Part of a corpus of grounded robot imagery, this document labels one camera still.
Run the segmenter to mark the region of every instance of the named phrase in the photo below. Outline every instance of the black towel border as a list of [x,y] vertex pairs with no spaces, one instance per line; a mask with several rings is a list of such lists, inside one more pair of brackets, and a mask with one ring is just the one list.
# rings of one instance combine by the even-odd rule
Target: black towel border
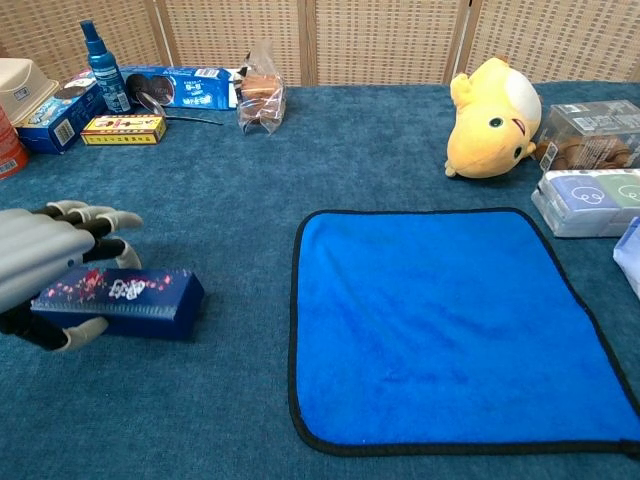
[[602,348],[607,354],[607,358],[613,368],[620,385],[631,404],[634,412],[640,417],[640,403],[633,394],[631,385],[627,380],[620,362],[617,359],[611,345],[606,339],[600,324],[596,320],[593,312],[574,290],[567,275],[558,260],[549,241],[535,221],[524,211],[511,207],[480,208],[468,210],[433,210],[433,211],[358,211],[358,210],[317,210],[309,214],[298,226],[293,248],[293,267],[291,273],[291,298],[290,315],[291,324],[289,332],[289,358],[288,358],[288,389],[289,389],[289,413],[295,429],[300,438],[310,447],[335,456],[340,457],[373,457],[373,456],[401,456],[401,455],[538,455],[548,453],[618,453],[624,454],[635,460],[640,460],[640,442],[621,439],[617,442],[611,441],[556,441],[556,442],[522,442],[522,443],[402,443],[402,444],[376,444],[376,445],[340,445],[327,442],[314,435],[304,423],[298,402],[296,386],[296,358],[297,358],[297,338],[298,338],[298,267],[300,260],[300,244],[304,229],[309,221],[323,214],[339,215],[447,215],[447,214],[467,214],[467,213],[492,213],[511,212],[524,218],[533,231],[538,235],[539,240],[544,245],[547,254],[553,260],[558,273],[565,282],[567,288],[587,313]]

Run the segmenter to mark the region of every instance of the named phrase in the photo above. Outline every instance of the blue spray bottle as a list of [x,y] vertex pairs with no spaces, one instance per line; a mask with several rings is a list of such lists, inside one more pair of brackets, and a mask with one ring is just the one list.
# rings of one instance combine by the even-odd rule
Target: blue spray bottle
[[107,108],[115,114],[133,113],[116,57],[104,46],[91,20],[80,22],[80,26],[89,50],[89,66],[100,85]]

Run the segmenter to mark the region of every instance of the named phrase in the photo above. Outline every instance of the wicker screen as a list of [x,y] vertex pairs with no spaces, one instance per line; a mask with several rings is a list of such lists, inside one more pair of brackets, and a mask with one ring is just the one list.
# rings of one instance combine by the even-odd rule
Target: wicker screen
[[458,0],[317,0],[318,83],[441,83]]
[[239,67],[269,39],[276,67],[300,84],[297,0],[165,0],[181,65]]
[[482,0],[464,70],[502,54],[534,82],[628,81],[638,32],[638,0]]
[[158,64],[142,0],[0,1],[0,44],[9,56],[32,59],[60,82],[88,67],[81,20],[93,20],[120,65]]

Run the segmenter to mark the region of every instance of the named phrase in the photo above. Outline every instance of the plastic bag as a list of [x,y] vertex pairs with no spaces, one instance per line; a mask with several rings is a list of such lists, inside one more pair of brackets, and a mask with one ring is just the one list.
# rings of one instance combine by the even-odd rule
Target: plastic bag
[[635,217],[613,249],[613,259],[640,298],[640,217]]
[[275,132],[286,110],[286,86],[273,62],[269,40],[251,49],[234,83],[242,131],[246,133],[250,126],[262,125],[269,134]]

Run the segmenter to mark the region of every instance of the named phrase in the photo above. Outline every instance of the orange container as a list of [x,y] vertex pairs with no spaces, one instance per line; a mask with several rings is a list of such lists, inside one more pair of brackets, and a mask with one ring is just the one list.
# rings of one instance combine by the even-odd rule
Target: orange container
[[9,117],[0,107],[0,180],[26,167],[28,158]]

